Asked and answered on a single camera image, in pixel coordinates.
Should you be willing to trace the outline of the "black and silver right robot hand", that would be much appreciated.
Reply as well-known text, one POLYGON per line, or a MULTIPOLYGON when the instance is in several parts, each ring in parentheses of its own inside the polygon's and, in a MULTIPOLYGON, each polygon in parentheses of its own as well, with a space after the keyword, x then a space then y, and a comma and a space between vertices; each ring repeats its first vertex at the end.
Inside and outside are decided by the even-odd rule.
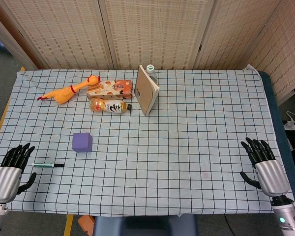
POLYGON ((271 147, 264 140, 245 138, 241 145, 256 171, 257 180, 252 180, 245 172, 240 172, 243 180, 263 191, 269 197, 278 197, 290 190, 288 179, 281 163, 275 159, 271 147))

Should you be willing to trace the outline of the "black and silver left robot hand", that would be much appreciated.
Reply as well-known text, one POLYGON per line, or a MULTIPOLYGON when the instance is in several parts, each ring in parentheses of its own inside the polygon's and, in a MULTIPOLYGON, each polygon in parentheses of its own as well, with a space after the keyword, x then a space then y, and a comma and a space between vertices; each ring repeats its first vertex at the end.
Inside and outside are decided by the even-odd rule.
POLYGON ((19 145, 9 150, 0 165, 0 204, 6 204, 14 200, 16 195, 29 189, 35 179, 33 172, 28 181, 21 185, 22 174, 35 147, 29 143, 19 145))

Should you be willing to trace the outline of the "green marker with black cap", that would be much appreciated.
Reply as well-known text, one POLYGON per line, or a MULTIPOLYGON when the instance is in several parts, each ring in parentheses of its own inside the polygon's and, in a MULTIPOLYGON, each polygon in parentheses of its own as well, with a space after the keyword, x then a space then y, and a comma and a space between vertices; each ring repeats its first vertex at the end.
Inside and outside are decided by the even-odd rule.
POLYGON ((40 167, 40 168, 57 168, 57 167, 64 167, 64 164, 59 163, 32 163, 33 167, 40 167))

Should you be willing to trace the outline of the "purple foam cube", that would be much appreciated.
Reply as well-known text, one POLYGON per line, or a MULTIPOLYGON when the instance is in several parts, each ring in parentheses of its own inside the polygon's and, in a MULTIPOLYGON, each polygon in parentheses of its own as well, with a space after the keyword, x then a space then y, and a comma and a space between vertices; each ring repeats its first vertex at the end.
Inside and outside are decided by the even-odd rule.
POLYGON ((89 133, 74 133, 72 149, 76 152, 91 152, 92 136, 89 133))

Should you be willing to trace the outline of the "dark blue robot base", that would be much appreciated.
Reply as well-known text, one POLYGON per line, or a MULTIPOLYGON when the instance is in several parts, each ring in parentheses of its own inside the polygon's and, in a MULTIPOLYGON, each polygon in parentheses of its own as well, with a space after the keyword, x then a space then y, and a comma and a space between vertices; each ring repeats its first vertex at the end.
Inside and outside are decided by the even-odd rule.
POLYGON ((199 236, 195 215, 95 218, 93 236, 199 236))

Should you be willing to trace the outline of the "white black grid tablecloth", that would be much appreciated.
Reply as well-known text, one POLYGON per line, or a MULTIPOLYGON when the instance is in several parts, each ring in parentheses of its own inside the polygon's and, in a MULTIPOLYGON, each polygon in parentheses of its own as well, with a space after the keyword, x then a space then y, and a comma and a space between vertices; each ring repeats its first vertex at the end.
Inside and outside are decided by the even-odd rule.
POLYGON ((63 105, 43 94, 84 81, 128 79, 136 70, 27 70, 16 75, 0 129, 8 150, 35 149, 21 178, 33 185, 11 210, 98 216, 270 213, 270 197, 242 179, 256 171, 241 145, 264 140, 280 151, 264 85, 253 67, 159 70, 159 95, 145 116, 136 100, 123 114, 93 112, 86 90, 63 105), (72 149, 74 133, 92 136, 91 152, 72 149), (59 163, 40 168, 32 163, 59 163))

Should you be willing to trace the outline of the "dark blue table edge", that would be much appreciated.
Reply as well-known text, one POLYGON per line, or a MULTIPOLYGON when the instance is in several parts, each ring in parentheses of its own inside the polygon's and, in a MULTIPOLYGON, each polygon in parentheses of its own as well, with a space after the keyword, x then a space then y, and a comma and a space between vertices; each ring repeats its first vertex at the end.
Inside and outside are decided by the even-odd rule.
POLYGON ((264 85, 264 90, 271 113, 271 119, 276 135, 276 142, 281 155, 281 160, 284 165, 295 200, 295 164, 288 144, 288 139, 282 122, 281 114, 277 106, 276 98, 271 85, 271 79, 270 76, 263 71, 259 71, 259 75, 264 85))

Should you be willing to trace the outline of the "orange object on floor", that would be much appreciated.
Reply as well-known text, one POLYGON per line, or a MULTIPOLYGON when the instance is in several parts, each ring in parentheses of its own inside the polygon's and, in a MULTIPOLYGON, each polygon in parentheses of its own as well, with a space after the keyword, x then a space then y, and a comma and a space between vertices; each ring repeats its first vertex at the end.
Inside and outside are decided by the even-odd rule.
POLYGON ((78 219, 78 224, 81 229, 88 234, 88 236, 93 236, 95 218, 90 215, 83 215, 78 219))

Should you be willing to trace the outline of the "yellow rubber chicken toy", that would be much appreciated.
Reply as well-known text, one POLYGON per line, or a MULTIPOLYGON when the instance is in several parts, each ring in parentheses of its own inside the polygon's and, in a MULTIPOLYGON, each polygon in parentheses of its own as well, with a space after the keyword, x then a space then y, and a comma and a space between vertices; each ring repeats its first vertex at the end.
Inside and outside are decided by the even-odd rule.
POLYGON ((69 101, 80 89, 83 89, 87 86, 96 85, 98 83, 100 83, 100 76, 91 74, 85 81, 79 84, 54 90, 41 97, 38 97, 37 100, 54 99, 59 105, 61 105, 69 101))

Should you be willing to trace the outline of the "orange juice bottle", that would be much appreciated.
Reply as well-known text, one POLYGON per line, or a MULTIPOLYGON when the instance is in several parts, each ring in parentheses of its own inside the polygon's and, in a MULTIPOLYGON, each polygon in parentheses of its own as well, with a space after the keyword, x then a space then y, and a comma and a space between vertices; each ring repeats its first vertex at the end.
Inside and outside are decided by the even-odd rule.
POLYGON ((122 114, 132 110, 132 105, 122 100, 107 100, 100 98, 92 98, 90 101, 90 109, 94 112, 109 112, 122 114))

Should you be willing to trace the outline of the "orange snack box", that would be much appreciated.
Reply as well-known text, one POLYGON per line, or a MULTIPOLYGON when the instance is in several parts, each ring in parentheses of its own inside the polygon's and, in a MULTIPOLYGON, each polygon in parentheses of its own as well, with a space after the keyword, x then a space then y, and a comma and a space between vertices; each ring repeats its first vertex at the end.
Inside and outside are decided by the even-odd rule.
POLYGON ((132 99, 131 80, 106 80, 88 86, 87 97, 101 99, 132 99))

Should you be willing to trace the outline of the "brown spiral notebook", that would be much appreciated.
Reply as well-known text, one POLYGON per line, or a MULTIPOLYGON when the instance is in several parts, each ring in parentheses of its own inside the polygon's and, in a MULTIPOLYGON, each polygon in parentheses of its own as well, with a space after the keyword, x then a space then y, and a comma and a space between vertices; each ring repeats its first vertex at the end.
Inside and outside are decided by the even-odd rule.
POLYGON ((138 67, 134 94, 145 116, 150 113, 159 90, 159 85, 153 82, 147 74, 146 69, 140 64, 138 67))

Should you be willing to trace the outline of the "clear bottle with white cap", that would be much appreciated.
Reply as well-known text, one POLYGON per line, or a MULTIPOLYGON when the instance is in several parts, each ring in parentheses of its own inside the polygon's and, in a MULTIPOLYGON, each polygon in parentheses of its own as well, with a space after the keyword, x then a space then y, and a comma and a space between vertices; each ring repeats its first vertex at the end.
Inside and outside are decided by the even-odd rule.
POLYGON ((154 83, 158 84, 157 74, 152 64, 147 65, 146 72, 154 83))

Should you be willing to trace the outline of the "beige woven folding screen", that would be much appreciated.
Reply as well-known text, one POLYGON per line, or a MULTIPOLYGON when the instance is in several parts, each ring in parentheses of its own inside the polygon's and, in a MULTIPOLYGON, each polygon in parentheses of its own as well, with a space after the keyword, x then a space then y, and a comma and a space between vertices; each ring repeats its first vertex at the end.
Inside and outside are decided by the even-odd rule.
POLYGON ((0 0, 0 40, 26 69, 249 64, 295 94, 295 0, 0 0))

